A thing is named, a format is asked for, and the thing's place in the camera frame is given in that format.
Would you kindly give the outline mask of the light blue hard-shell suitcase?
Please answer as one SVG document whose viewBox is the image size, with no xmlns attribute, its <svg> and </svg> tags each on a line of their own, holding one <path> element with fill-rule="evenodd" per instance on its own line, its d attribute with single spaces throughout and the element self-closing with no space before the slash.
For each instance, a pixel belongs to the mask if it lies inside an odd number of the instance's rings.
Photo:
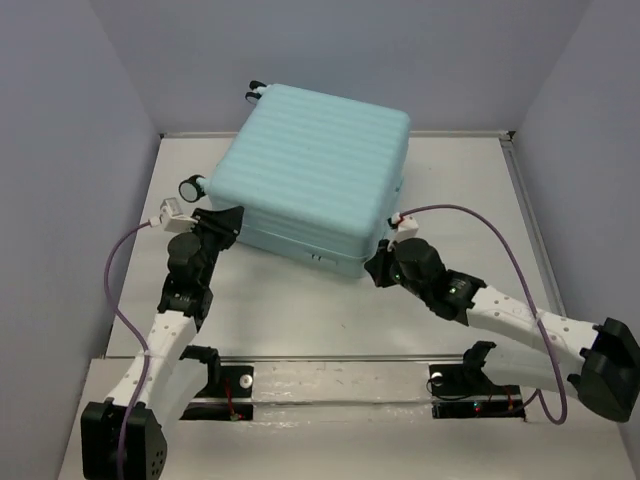
<svg viewBox="0 0 640 480">
<path fill-rule="evenodd" d="M 216 210 L 241 206 L 240 242 L 359 278 L 403 184 L 411 120 L 401 110 L 250 82 L 254 109 L 206 176 L 178 187 Z"/>
</svg>

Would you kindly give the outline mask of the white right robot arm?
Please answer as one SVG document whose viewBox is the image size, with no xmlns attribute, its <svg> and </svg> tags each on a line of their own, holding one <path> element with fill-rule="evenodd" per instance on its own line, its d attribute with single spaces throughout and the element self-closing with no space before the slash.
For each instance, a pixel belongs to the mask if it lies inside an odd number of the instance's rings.
<svg viewBox="0 0 640 480">
<path fill-rule="evenodd" d="M 494 342 L 476 342 L 460 368 L 468 390 L 482 392 L 495 383 L 565 392 L 607 420 L 630 419 L 639 397 L 639 344 L 624 322 L 594 324 L 532 312 L 483 280 L 446 268 L 421 238 L 396 245 L 380 241 L 364 269 L 376 287 L 402 287 L 441 319 L 531 349 L 529 356 L 508 357 Z"/>
</svg>

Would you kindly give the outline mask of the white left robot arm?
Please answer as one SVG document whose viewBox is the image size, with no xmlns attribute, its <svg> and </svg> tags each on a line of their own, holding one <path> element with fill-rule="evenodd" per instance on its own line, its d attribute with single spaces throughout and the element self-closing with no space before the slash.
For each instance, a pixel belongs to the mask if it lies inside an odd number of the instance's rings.
<svg viewBox="0 0 640 480">
<path fill-rule="evenodd" d="M 221 252 L 243 224 L 241 206 L 197 208 L 184 214 L 176 199 L 163 201 L 142 228 L 172 233 L 167 276 L 148 335 L 120 309 L 115 315 L 139 342 L 126 373 L 101 402 L 88 403 L 80 417 L 83 475 L 87 479 L 157 479 L 167 462 L 170 428 L 197 394 L 221 383 L 216 349 L 194 345 L 213 302 L 210 288 Z"/>
</svg>

